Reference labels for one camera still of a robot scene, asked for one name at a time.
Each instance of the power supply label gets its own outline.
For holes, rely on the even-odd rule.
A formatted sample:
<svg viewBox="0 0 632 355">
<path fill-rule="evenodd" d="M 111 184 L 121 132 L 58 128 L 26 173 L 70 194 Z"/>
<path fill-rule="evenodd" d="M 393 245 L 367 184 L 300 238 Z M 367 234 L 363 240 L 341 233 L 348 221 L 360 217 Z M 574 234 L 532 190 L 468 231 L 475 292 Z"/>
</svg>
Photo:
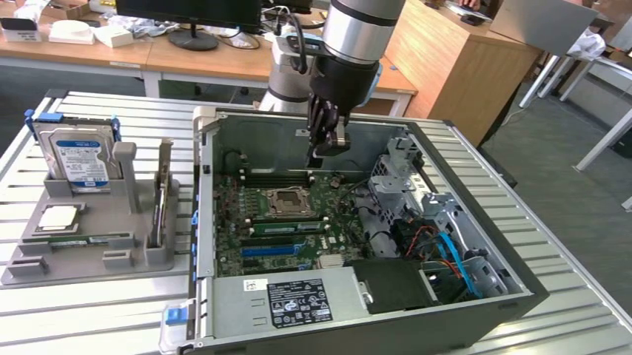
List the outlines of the power supply label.
<svg viewBox="0 0 632 355">
<path fill-rule="evenodd" d="M 276 328 L 335 320 L 323 279 L 270 283 L 268 298 Z"/>
<path fill-rule="evenodd" d="M 58 141 L 58 151 L 69 181 L 82 187 L 101 187 L 109 183 L 106 163 L 99 158 L 97 141 Z"/>
</svg>

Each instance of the gray floor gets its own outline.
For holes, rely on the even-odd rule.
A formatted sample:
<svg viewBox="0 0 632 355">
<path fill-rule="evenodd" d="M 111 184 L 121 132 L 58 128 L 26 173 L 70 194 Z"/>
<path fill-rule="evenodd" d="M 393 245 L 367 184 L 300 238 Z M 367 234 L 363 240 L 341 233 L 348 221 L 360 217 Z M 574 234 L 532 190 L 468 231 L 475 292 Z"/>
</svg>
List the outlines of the gray floor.
<svg viewBox="0 0 632 355">
<path fill-rule="evenodd" d="M 22 127 L 25 110 L 37 107 L 49 89 L 145 94 L 134 78 L 9 67 L 0 69 L 0 83 L 0 152 Z M 192 99 L 192 87 L 181 86 L 178 97 Z M 264 94 L 252 90 L 242 95 L 233 88 L 209 86 L 202 91 L 200 100 L 236 103 L 260 100 Z M 630 313 L 632 214 L 621 204 L 632 195 L 632 160 L 608 151 L 587 173 L 571 167 L 603 135 L 571 106 L 538 100 L 514 116 L 486 147 L 519 180 L 520 196 Z"/>
</svg>

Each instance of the gray 3d-printed holder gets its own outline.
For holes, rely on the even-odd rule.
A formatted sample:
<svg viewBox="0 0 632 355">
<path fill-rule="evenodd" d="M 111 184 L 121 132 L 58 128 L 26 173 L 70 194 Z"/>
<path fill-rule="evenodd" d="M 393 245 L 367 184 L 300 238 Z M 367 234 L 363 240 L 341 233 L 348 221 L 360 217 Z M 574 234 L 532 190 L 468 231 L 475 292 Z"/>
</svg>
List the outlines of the gray 3d-printed holder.
<svg viewBox="0 0 632 355">
<path fill-rule="evenodd" d="M 67 180 L 45 181 L 47 189 L 0 279 L 3 288 L 89 282 L 109 276 L 173 268 L 180 183 L 173 179 L 162 247 L 149 248 L 156 183 L 134 179 L 135 146 L 119 145 L 115 154 L 119 153 L 117 158 L 126 180 L 110 181 L 110 193 L 74 195 Z M 53 206 L 78 207 L 77 226 L 66 232 L 37 232 L 45 211 Z"/>
</svg>

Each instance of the metal grating surface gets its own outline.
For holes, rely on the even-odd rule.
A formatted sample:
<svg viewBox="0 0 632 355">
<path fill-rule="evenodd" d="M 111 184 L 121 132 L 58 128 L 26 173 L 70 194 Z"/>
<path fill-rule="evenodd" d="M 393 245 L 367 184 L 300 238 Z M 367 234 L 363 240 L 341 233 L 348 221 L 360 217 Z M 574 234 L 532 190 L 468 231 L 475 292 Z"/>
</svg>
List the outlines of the metal grating surface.
<svg viewBox="0 0 632 355">
<path fill-rule="evenodd" d="M 152 178 L 162 137 L 176 138 L 181 189 L 177 267 L 135 280 L 0 291 L 2 354 L 156 354 L 161 310 L 186 297 L 193 192 L 192 113 L 201 103 L 71 92 L 59 112 L 119 116 L 123 139 L 138 144 L 137 177 Z M 539 275 L 551 297 L 520 320 L 453 354 L 632 354 L 632 322 L 466 140 L 441 122 L 420 127 L 487 213 Z M 23 130 L 15 159 L 0 166 L 0 271 L 45 187 L 47 164 Z M 436 171 L 429 176 L 445 190 Z"/>
</svg>

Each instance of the monitor stand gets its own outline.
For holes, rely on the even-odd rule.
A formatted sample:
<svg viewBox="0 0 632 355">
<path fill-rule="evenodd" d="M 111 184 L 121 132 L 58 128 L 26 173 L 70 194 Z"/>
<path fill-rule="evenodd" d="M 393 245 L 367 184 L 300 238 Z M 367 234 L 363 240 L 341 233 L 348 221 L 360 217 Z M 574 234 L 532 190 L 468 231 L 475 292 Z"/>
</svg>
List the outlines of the monitor stand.
<svg viewBox="0 0 632 355">
<path fill-rule="evenodd" d="M 169 41 L 186 50 L 212 50 L 218 46 L 218 40 L 213 35 L 196 31 L 196 24 L 192 24 L 192 31 L 178 30 L 169 34 Z"/>
</svg>

